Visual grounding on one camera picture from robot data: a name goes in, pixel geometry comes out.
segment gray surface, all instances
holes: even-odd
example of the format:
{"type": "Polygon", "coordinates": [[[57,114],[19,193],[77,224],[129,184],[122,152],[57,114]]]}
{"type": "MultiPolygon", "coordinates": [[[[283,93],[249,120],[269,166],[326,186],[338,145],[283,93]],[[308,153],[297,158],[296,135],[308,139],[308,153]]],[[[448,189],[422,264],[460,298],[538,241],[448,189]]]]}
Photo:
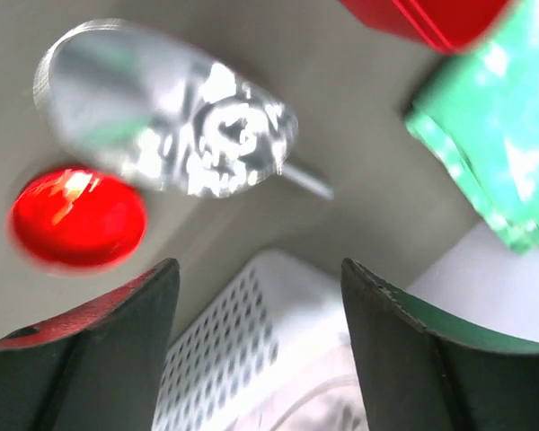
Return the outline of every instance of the gray surface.
{"type": "Polygon", "coordinates": [[[409,284],[476,221],[400,120],[436,62],[426,48],[363,28],[334,0],[0,0],[0,335],[111,290],[164,255],[182,265],[176,332],[270,244],[333,273],[354,257],[409,284]],[[66,30],[105,17],[196,43],[291,104],[297,155],[331,179],[336,200],[280,180],[216,202],[148,195],[146,240],[111,273],[65,279],[13,262],[2,229],[8,207],[25,181],[65,161],[34,111],[34,69],[66,30]]]}

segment red bowl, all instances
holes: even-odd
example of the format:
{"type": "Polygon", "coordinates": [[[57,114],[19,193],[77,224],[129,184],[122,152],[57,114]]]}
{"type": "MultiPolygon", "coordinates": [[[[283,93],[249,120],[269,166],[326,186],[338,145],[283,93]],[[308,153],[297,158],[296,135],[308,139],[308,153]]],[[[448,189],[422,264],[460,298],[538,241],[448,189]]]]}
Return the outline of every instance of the red bowl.
{"type": "Polygon", "coordinates": [[[144,202],[119,180],[83,168],[33,180],[13,203],[8,225],[16,242],[49,266],[94,269],[131,255],[146,232],[144,202]]]}

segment white basket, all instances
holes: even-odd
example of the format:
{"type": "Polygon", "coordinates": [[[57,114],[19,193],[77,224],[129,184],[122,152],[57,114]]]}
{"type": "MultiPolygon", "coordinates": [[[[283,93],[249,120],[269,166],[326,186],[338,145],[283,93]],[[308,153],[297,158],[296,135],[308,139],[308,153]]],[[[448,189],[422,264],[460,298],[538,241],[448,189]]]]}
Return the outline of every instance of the white basket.
{"type": "Polygon", "coordinates": [[[349,342],[340,284],[281,251],[256,255],[170,347],[153,431],[222,431],[349,342]]]}

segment shiny metal surface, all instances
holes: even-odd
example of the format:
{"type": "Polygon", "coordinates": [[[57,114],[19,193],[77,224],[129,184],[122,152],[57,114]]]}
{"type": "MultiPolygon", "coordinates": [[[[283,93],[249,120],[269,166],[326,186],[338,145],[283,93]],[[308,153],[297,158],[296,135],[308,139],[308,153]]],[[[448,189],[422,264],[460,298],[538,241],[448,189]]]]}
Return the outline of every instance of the shiny metal surface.
{"type": "Polygon", "coordinates": [[[284,102],[196,48],[118,20],[56,42],[34,99],[84,162],[194,196],[227,197],[280,172],[297,137],[284,102]]]}

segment silver scoop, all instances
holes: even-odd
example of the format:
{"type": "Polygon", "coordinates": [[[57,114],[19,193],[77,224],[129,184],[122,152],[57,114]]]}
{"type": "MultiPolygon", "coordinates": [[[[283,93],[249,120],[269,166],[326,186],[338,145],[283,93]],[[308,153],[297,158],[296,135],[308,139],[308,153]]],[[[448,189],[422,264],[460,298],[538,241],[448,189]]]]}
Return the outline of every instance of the silver scoop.
{"type": "Polygon", "coordinates": [[[296,114],[207,53],[120,20],[69,31],[40,61],[36,106],[63,147],[123,180],[228,197],[278,173],[333,198],[286,163],[296,114]]]}

